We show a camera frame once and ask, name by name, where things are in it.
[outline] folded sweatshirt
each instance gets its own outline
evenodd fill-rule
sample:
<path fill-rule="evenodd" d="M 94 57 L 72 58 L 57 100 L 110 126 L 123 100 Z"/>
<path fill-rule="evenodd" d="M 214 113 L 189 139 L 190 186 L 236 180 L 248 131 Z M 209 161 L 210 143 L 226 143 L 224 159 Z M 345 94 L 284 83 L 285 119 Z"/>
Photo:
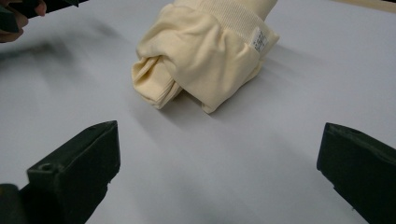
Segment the folded sweatshirt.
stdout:
<path fill-rule="evenodd" d="M 276 0 L 176 0 L 137 46 L 132 78 L 162 108 L 182 90 L 215 111 L 260 71 L 279 39 L 264 20 Z"/>

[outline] clothing label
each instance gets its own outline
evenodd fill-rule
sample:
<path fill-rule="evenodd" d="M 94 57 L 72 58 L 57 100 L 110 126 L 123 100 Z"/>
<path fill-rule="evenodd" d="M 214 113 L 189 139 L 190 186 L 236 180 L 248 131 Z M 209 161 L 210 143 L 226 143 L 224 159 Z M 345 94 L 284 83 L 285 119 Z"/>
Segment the clothing label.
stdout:
<path fill-rule="evenodd" d="M 268 44 L 267 36 L 262 33 L 262 30 L 257 27 L 253 33 L 253 38 L 251 39 L 250 46 L 257 50 L 259 53 Z"/>

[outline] black object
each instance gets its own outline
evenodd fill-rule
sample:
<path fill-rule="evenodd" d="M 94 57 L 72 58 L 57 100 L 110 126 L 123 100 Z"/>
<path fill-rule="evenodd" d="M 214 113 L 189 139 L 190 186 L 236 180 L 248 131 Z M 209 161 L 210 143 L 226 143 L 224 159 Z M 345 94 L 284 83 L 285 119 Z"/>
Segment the black object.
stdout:
<path fill-rule="evenodd" d="M 78 7 L 79 3 L 86 1 L 88 0 L 45 0 L 47 13 L 70 6 Z M 11 3 L 9 6 L 19 11 L 28 19 L 37 16 L 35 13 L 35 7 L 38 6 L 37 0 L 23 0 L 22 3 Z M 14 14 L 4 7 L 0 7 L 0 30 L 10 33 L 17 33 L 19 31 Z"/>
<path fill-rule="evenodd" d="M 91 126 L 27 170 L 22 190 L 0 185 L 0 223 L 85 223 L 119 169 L 117 122 Z"/>
<path fill-rule="evenodd" d="M 317 167 L 369 223 L 396 223 L 394 148 L 357 130 L 327 123 Z"/>

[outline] table surface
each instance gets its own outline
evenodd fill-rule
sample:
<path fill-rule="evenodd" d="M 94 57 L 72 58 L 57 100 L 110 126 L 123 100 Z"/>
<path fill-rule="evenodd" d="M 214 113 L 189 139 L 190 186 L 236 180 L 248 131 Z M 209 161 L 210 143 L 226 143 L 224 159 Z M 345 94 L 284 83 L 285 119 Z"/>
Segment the table surface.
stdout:
<path fill-rule="evenodd" d="M 326 122 L 396 147 L 396 15 L 279 1 L 281 38 L 215 113 L 134 91 L 135 46 L 165 0 L 91 0 L 0 46 L 0 183 L 83 129 L 117 120 L 121 169 L 88 223 L 366 223 L 316 169 Z"/>

